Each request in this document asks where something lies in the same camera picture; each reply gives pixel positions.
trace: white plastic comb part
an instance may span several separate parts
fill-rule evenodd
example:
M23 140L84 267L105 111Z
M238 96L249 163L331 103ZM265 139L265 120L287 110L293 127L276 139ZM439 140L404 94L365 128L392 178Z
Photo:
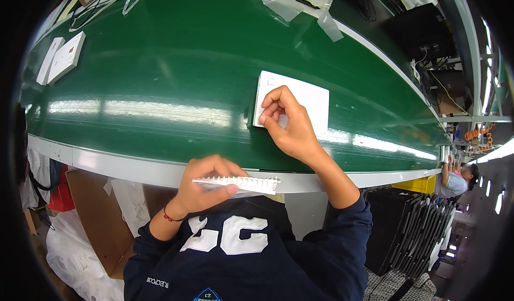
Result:
M254 177L206 177L194 179L196 183L216 184L216 185L230 185L234 184L240 190L254 191L257 193L275 195L277 193L277 184L280 179L273 178L254 178Z

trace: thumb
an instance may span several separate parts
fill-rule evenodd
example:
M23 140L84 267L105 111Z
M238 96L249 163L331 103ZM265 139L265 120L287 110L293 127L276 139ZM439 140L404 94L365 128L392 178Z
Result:
M227 186L218 187L204 195L209 201L209 206L215 206L231 198L239 189L236 185L231 184Z
M280 127L275 119L269 116L260 116L259 123L268 130L269 135L273 138L273 140L277 139L282 133L286 132L284 128Z

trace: navy sweatshirt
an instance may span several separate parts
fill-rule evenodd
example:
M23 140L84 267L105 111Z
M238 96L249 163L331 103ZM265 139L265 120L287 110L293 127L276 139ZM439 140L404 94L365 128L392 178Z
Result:
M265 219L230 214L190 218L167 242L147 224L123 272L125 299L362 301L371 226L362 197L303 241L282 240Z

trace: dark hair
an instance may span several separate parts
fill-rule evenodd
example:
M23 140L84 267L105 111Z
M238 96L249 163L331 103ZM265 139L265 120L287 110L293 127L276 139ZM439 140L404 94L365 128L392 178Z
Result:
M472 164L470 166L470 169L471 169L471 175L473 177L469 181L469 190L473 190L473 188L475 187L475 184L479 181L480 173L479 173L479 167L476 164Z

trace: wrist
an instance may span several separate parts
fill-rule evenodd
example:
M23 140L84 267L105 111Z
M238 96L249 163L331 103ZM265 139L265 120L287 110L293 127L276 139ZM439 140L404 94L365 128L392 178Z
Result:
M181 220L189 214L176 197L166 204L165 213L173 220Z
M309 154L308 160L304 163L316 172L317 170L323 169L325 166L330 166L331 163L335 162L320 145L316 151Z

